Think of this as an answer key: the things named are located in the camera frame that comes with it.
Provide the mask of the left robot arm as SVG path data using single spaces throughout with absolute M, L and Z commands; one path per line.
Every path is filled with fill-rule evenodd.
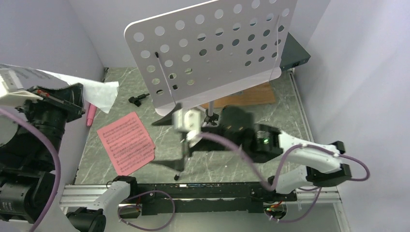
M 50 221 L 47 232 L 103 232 L 119 217 L 119 204 L 138 199 L 137 181 L 117 176 L 91 204 L 63 213 L 55 202 L 60 183 L 58 151 L 65 126 L 85 113 L 83 85 L 60 89 L 31 87 L 18 96 L 21 119 L 1 113 L 16 123 L 14 135 L 0 146 L 0 218 L 34 232 Z

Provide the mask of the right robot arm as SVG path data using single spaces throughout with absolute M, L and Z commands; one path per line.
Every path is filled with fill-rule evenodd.
M 252 113 L 229 105 L 222 109 L 218 125 L 202 125 L 201 112 L 187 110 L 181 104 L 153 122 L 153 126 L 172 126 L 181 134 L 182 156 L 174 160 L 155 160 L 154 164 L 181 174 L 197 151 L 233 151 L 256 173 L 266 194 L 273 201 L 307 185 L 334 187 L 352 179 L 350 166 L 341 161 L 345 152 L 340 141 L 319 145 L 289 135 L 283 130 L 257 124 Z M 258 163 L 278 160 L 297 163 L 297 169 L 281 174 L 279 166 L 273 177 L 264 179 Z

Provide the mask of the pink sheet music page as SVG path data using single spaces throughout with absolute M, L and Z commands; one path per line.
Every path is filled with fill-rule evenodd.
M 97 130 L 117 175 L 129 176 L 155 159 L 155 144 L 137 113 Z

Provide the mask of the white sheet music page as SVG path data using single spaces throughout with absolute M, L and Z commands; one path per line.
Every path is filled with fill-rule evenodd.
M 45 100 L 46 94 L 31 90 L 29 84 L 32 82 L 35 87 L 46 88 L 53 80 L 58 81 L 63 88 L 81 84 L 80 96 L 83 100 L 105 113 L 109 113 L 118 95 L 119 83 L 117 81 L 102 83 L 50 71 L 1 64 L 0 104 L 1 106 L 19 107 L 23 106 L 26 101 Z

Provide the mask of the lilac perforated music stand desk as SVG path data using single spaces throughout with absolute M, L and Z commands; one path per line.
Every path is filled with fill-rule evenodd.
M 130 23 L 124 38 L 163 116 L 281 75 L 297 2 L 212 0 Z

